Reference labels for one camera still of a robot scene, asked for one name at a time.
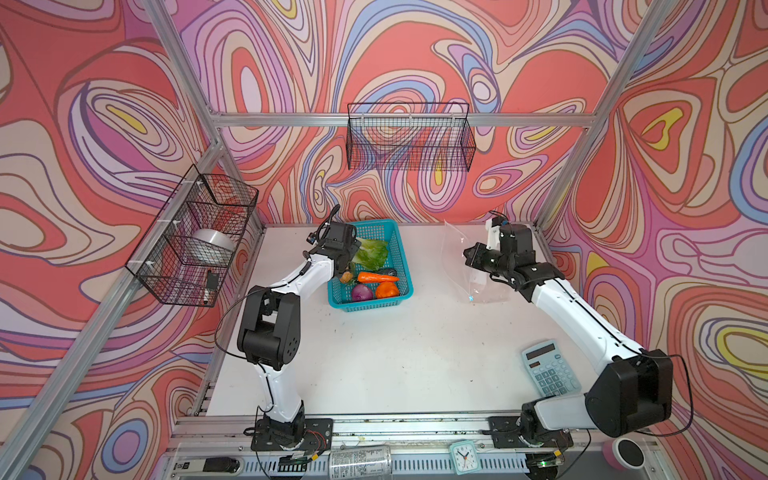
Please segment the green lettuce leaf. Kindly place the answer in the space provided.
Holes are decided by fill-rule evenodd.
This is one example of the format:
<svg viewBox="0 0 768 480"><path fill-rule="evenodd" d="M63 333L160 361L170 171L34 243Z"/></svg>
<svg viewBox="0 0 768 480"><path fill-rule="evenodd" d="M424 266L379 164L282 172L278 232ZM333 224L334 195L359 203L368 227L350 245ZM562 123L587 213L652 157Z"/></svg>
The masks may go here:
<svg viewBox="0 0 768 480"><path fill-rule="evenodd" d="M369 271L383 268L389 257L388 242L376 239L359 239L360 246L352 262Z"/></svg>

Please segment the orange carrot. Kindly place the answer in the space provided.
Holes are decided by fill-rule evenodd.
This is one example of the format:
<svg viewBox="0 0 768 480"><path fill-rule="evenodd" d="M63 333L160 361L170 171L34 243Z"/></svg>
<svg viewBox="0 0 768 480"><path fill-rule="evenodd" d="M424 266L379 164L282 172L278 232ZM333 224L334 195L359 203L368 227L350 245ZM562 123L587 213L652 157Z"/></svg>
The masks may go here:
<svg viewBox="0 0 768 480"><path fill-rule="evenodd" d="M373 273L373 272L360 272L357 275L357 282L363 283L363 284L373 284L373 283L396 283L399 281L399 278L397 276L392 275L384 275L379 273Z"/></svg>

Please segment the teal plastic basket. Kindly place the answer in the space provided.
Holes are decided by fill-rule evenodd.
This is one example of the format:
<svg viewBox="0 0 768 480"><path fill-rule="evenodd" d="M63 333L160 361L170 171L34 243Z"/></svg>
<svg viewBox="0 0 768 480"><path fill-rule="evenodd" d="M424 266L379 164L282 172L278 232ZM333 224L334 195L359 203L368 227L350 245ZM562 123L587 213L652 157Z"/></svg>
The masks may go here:
<svg viewBox="0 0 768 480"><path fill-rule="evenodd" d="M359 312L397 306L410 299L414 287L397 223L380 219L353 225L361 246L342 276L328 283L329 305Z"/></svg>

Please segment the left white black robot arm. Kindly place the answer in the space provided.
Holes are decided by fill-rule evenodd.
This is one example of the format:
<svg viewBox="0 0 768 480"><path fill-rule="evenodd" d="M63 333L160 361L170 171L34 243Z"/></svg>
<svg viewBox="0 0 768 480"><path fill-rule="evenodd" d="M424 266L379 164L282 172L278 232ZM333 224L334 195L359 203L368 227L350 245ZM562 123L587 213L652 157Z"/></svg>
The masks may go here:
<svg viewBox="0 0 768 480"><path fill-rule="evenodd" d="M268 403L254 426L256 445L293 449L307 437L305 407L287 366L301 341L301 301L341 276L360 249L357 228L325 220L307 237L311 249L283 279L248 291L237 348L266 388Z"/></svg>

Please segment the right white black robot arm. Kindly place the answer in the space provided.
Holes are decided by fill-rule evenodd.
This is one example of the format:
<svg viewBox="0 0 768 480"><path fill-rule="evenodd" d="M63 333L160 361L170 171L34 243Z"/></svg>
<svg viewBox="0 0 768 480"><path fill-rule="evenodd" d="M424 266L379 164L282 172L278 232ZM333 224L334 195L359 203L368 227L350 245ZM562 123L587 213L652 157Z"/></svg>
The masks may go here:
<svg viewBox="0 0 768 480"><path fill-rule="evenodd" d="M552 263L536 258L531 229L495 212L486 222L485 243L464 250L466 266L506 285L546 313L592 366L596 379L582 388L555 375L541 345L524 354L541 398L523 405L515 433L525 445L542 446L573 429L596 429L610 438L668 420L674 366L661 350L649 351L591 307Z"/></svg>

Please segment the purple red onion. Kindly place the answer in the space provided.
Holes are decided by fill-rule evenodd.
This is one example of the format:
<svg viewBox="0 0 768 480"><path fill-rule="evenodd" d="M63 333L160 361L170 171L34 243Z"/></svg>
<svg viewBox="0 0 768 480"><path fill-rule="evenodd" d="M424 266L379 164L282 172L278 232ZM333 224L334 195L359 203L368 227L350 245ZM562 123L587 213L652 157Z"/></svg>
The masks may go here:
<svg viewBox="0 0 768 480"><path fill-rule="evenodd" d="M375 298L373 291L366 284L355 285L350 293L353 302L371 301Z"/></svg>

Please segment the teal calculator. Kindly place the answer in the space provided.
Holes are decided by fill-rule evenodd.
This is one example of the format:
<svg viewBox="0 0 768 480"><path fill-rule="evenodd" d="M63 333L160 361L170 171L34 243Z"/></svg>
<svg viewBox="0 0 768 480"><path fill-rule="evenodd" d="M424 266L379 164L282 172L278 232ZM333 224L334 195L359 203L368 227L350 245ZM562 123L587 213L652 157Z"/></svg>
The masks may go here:
<svg viewBox="0 0 768 480"><path fill-rule="evenodd" d="M532 345L521 353L525 370L542 397L579 393L582 386L554 340Z"/></svg>

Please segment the small teal alarm clock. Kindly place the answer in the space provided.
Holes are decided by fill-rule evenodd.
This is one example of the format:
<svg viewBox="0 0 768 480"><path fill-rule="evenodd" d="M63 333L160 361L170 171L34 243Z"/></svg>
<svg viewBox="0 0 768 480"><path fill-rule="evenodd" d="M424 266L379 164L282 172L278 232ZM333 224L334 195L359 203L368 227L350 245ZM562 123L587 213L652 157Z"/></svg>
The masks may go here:
<svg viewBox="0 0 768 480"><path fill-rule="evenodd" d="M449 454L456 475L476 473L481 469L475 443L471 440L451 444Z"/></svg>

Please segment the silver drink can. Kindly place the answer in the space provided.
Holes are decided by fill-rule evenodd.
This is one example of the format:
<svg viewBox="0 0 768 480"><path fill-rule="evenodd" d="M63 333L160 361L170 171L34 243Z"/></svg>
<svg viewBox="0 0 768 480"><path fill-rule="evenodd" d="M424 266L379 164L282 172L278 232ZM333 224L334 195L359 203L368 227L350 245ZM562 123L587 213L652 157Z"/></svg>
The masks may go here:
<svg viewBox="0 0 768 480"><path fill-rule="evenodd" d="M381 445L334 451L329 457L328 473L332 480L391 479L391 449Z"/></svg>

